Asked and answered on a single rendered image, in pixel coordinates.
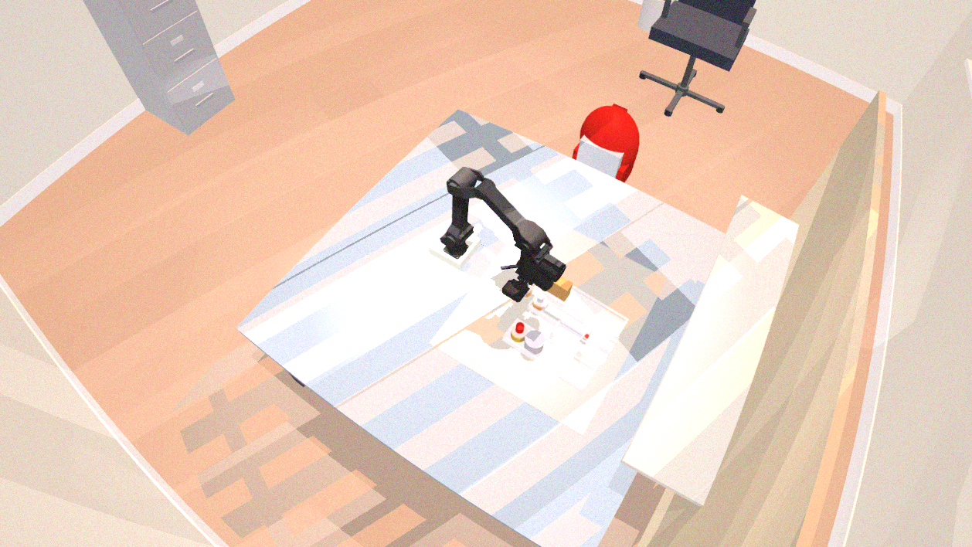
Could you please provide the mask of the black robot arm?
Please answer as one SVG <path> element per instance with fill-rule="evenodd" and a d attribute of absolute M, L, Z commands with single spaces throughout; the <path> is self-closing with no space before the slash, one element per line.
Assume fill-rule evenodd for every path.
<path fill-rule="evenodd" d="M 476 180 L 480 181 L 478 186 Z M 502 222 L 511 230 L 514 246 L 521 250 L 520 263 L 534 268 L 528 284 L 536 284 L 544 293 L 552 288 L 566 270 L 566 265 L 550 254 L 552 243 L 535 220 L 526 219 L 496 188 L 492 178 L 484 178 L 480 171 L 462 167 L 446 181 L 447 190 L 452 195 L 451 223 L 440 237 L 445 247 L 442 249 L 454 259 L 466 253 L 466 240 L 474 233 L 473 226 L 467 221 L 470 199 L 483 200 Z M 542 246 L 544 244 L 544 246 Z M 540 248 L 542 246 L 542 248 Z M 458 260 L 457 259 L 457 260 Z"/>

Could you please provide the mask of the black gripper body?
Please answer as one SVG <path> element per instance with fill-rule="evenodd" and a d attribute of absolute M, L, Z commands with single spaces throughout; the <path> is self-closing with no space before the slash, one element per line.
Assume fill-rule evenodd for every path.
<path fill-rule="evenodd" d="M 518 303 L 522 301 L 522 298 L 526 295 L 528 281 L 531 279 L 532 273 L 536 272 L 536 267 L 524 267 L 522 263 L 520 263 L 520 259 L 516 265 L 518 265 L 518 269 L 515 272 L 518 273 L 517 279 L 519 280 L 516 282 L 513 280 L 508 280 L 508 282 L 506 282 L 506 284 L 502 287 L 502 294 Z"/>

